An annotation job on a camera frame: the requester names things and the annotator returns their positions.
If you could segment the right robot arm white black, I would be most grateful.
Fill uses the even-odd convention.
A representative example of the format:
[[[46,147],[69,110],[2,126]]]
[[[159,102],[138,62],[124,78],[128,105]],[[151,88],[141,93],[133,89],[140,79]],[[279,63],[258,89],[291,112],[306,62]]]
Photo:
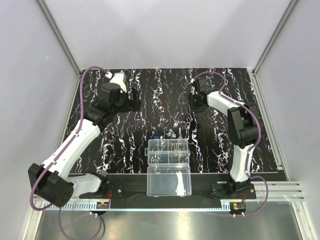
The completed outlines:
[[[210,107],[227,116],[227,135],[233,144],[227,191],[231,194],[244,192],[251,181],[253,152],[262,136],[257,106],[237,101],[209,87],[204,78],[191,80],[188,101],[193,112],[203,112]]]

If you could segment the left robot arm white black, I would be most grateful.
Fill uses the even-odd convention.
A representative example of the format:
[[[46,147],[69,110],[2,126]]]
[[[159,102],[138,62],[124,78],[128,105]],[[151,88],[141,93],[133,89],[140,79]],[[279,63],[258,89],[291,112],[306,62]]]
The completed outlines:
[[[96,99],[61,146],[42,164],[34,163],[29,167],[29,200],[32,208],[39,209],[34,204],[34,195],[58,208],[66,205],[71,198],[83,194],[104,196],[108,186],[104,173],[85,173],[71,177],[70,171],[81,154],[113,122],[117,114],[138,112],[140,109],[141,99],[136,88],[127,92],[118,83],[103,84]]]

